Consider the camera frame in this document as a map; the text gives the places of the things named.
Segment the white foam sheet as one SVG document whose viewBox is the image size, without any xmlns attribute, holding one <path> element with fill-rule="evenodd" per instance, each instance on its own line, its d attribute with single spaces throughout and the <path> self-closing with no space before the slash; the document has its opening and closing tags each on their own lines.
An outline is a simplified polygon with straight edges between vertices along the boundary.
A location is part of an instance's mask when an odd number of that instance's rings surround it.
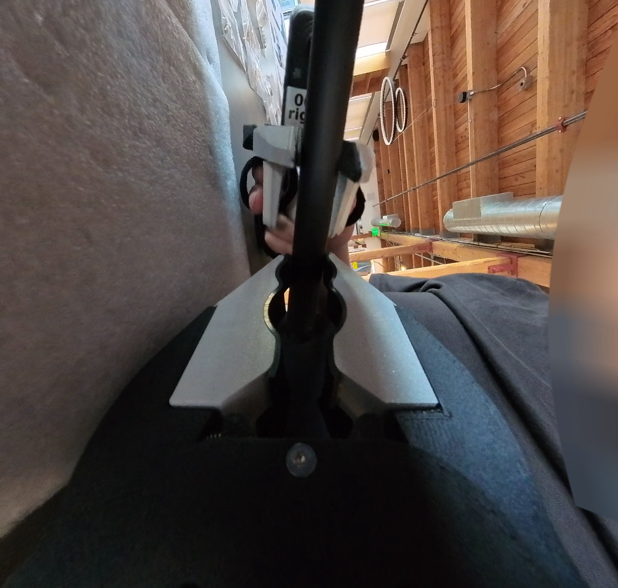
<svg viewBox="0 0 618 588">
<path fill-rule="evenodd" d="M 1 0 L 1 535 L 248 277 L 210 0 Z"/>
</svg>

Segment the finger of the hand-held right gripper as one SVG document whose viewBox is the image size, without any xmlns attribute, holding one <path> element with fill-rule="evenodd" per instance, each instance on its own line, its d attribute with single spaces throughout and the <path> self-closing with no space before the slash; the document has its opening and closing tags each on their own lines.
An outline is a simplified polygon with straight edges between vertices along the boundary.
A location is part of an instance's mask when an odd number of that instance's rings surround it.
<svg viewBox="0 0 618 588">
<path fill-rule="evenodd" d="M 344 230 L 360 185 L 369 182 L 374 171 L 374 150 L 358 141 L 343 142 L 337 163 L 337 181 L 329 237 L 336 237 Z"/>
<path fill-rule="evenodd" d="M 300 128 L 285 125 L 244 125 L 243 147 L 263 161 L 262 220 L 274 228 L 295 197 Z"/>
</svg>

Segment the large silver air duct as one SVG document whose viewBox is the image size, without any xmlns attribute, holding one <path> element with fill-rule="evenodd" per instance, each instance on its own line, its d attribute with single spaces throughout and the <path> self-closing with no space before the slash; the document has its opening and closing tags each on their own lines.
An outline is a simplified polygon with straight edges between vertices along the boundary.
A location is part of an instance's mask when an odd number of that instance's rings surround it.
<svg viewBox="0 0 618 588">
<path fill-rule="evenodd" d="M 555 239 L 562 195 L 514 198 L 504 192 L 453 203 L 444 228 L 456 233 Z"/>
</svg>

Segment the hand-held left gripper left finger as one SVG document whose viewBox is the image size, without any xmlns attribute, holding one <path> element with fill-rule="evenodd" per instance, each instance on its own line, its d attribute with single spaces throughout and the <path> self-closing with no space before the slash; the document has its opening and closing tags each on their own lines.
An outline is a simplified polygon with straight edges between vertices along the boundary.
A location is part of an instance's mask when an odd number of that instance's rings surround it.
<svg viewBox="0 0 618 588">
<path fill-rule="evenodd" d="M 215 408 L 240 414 L 256 428 L 271 403 L 267 385 L 276 339 L 265 305 L 277 289 L 278 256 L 216 305 L 207 328 L 172 393 L 174 407 Z"/>
</svg>

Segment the person's right hand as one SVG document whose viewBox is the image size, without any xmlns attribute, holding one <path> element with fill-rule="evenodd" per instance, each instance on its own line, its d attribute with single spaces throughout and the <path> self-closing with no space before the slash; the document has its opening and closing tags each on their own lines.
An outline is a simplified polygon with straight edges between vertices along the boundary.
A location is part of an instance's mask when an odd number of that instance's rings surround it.
<svg viewBox="0 0 618 588">
<path fill-rule="evenodd" d="M 251 175 L 254 185 L 248 191 L 249 209 L 254 215 L 261 215 L 263 212 L 263 166 L 260 163 L 252 167 Z M 277 225 L 273 229 L 265 232 L 265 243 L 276 254 L 291 254 L 295 225 L 290 218 L 280 214 Z M 330 238 L 327 251 L 335 254 L 340 260 L 351 266 L 349 257 L 349 241 L 353 236 L 354 226 L 346 226 L 340 235 Z"/>
</svg>

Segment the metal conduit pipe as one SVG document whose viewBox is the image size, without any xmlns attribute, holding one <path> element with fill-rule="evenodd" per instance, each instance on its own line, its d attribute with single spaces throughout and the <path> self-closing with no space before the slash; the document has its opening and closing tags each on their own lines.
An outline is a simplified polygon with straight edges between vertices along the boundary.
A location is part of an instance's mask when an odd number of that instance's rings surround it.
<svg viewBox="0 0 618 588">
<path fill-rule="evenodd" d="M 471 98 L 475 97 L 478 94 L 484 94 L 490 91 L 498 90 L 499 88 L 501 88 L 502 86 L 504 86 L 506 83 L 508 83 L 514 78 L 517 78 L 517 87 L 519 90 L 528 90 L 530 88 L 531 77 L 529 74 L 529 70 L 526 67 L 521 66 L 518 69 L 516 69 L 511 75 L 509 75 L 507 79 L 505 79 L 503 82 L 500 82 L 490 88 L 481 89 L 481 90 L 472 90 L 472 89 L 468 90 L 467 98 L 468 100 L 470 100 Z"/>
</svg>

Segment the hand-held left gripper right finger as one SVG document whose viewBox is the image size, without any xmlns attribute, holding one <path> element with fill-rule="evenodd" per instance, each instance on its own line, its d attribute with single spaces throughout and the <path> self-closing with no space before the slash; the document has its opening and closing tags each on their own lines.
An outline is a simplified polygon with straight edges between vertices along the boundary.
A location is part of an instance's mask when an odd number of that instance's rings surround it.
<svg viewBox="0 0 618 588">
<path fill-rule="evenodd" d="M 394 303 L 339 258 L 333 288 L 345 318 L 334 337 L 334 364 L 342 374 L 337 399 L 351 417 L 398 409 L 432 409 L 435 392 Z"/>
</svg>

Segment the metal threaded rod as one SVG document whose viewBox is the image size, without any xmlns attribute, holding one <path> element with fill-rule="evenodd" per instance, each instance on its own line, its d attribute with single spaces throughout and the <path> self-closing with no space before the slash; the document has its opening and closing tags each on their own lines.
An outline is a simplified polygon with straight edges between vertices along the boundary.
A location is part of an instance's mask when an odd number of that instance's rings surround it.
<svg viewBox="0 0 618 588">
<path fill-rule="evenodd" d="M 465 163 L 465 164 L 463 164 L 463 165 L 461 165 L 459 167 L 456 167 L 456 168 L 453 168 L 452 170 L 444 172 L 441 175 L 438 175 L 435 178 L 432 178 L 432 179 L 430 179 L 428 181 L 421 182 L 420 184 L 414 185 L 413 187 L 411 187 L 411 188 L 409 188 L 407 190 L 403 190 L 402 192 L 397 193 L 397 194 L 395 194 L 395 195 L 393 195 L 393 196 L 391 196 L 389 198 L 386 198 L 384 200 L 380 200 L 380 201 L 378 201 L 378 203 L 374 204 L 373 206 L 374 207 L 375 206 L 380 206 L 382 204 L 385 204 L 386 202 L 389 202 L 389 201 L 394 200 L 394 199 L 396 199 L 396 198 L 398 198 L 400 196 L 403 196 L 406 193 L 413 192 L 413 191 L 418 190 L 418 189 L 420 189 L 420 188 L 422 188 L 422 187 L 424 187 L 426 185 L 434 184 L 434 183 L 438 182 L 439 180 L 447 178 L 450 175 L 457 174 L 457 173 L 459 173 L 461 171 L 467 170 L 467 169 L 471 168 L 474 165 L 477 165 L 479 163 L 482 163 L 484 161 L 487 161 L 489 159 L 497 157 L 500 154 L 503 154 L 505 152 L 511 151 L 514 148 L 517 148 L 517 147 L 519 147 L 521 145 L 528 144 L 528 143 L 530 143 L 532 141 L 536 141 L 537 139 L 540 139 L 542 137 L 550 135 L 550 134 L 552 134 L 554 132 L 555 133 L 563 133 L 564 131 L 567 130 L 567 128 L 570 125 L 573 125 L 576 122 L 583 120 L 585 118 L 587 112 L 588 112 L 588 110 L 583 110 L 582 112 L 577 113 L 577 114 L 575 114 L 573 116 L 570 116 L 570 117 L 559 117 L 558 120 L 556 121 L 556 123 L 551 125 L 551 126 L 549 126 L 549 127 L 546 127 L 546 128 L 541 129 L 539 131 L 536 131 L 536 132 L 534 132 L 534 133 L 532 133 L 532 134 L 530 134 L 528 136 L 524 136 L 524 137 L 522 137 L 522 138 L 512 142 L 511 144 L 505 145 L 505 146 L 500 147 L 497 150 L 494 150 L 494 151 L 492 151 L 492 152 L 490 152 L 490 153 L 488 153 L 488 154 L 486 154 L 484 156 L 481 156 L 479 158 L 473 159 L 473 160 L 469 161 L 468 163 Z"/>
</svg>

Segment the red steel bracket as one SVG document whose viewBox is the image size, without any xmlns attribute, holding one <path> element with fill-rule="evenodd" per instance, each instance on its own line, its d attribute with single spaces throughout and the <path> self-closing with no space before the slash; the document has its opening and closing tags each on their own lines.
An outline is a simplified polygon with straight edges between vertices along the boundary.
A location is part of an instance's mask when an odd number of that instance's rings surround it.
<svg viewBox="0 0 618 588">
<path fill-rule="evenodd" d="M 510 276 L 518 276 L 518 261 L 519 258 L 524 256 L 520 253 L 505 253 L 501 257 L 502 262 L 500 264 L 494 264 L 488 267 L 489 274 L 506 274 Z"/>
</svg>

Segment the black electric screwdriver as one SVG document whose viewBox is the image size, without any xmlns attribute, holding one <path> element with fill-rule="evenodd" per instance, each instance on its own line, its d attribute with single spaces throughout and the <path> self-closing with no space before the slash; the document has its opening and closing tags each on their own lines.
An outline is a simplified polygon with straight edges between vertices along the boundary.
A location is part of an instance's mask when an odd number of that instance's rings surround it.
<svg viewBox="0 0 618 588">
<path fill-rule="evenodd" d="M 289 281 L 288 310 L 277 328 L 287 387 L 285 431 L 301 439 L 329 437 L 320 398 L 335 326 L 319 310 L 328 292 L 329 224 L 364 1 L 314 1 L 294 240 L 282 267 Z"/>
</svg>

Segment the person's black shirt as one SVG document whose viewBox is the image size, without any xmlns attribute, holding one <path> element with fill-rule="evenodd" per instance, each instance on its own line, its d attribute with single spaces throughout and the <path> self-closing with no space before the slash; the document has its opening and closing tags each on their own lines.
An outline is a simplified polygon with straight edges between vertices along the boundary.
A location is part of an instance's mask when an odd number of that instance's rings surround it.
<svg viewBox="0 0 618 588">
<path fill-rule="evenodd" d="M 372 587 L 617 587 L 617 527 L 577 508 L 549 373 L 548 296 L 502 276 L 371 280 L 439 406 L 368 446 L 385 516 Z"/>
</svg>

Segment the group of wall posters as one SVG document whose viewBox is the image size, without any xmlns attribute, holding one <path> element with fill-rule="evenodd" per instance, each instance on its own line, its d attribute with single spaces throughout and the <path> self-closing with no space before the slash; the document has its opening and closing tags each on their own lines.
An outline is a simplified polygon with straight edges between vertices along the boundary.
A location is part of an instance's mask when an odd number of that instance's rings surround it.
<svg viewBox="0 0 618 588">
<path fill-rule="evenodd" d="M 281 122 L 287 33 L 280 0 L 218 0 L 222 33 L 260 97 L 267 122 Z"/>
</svg>

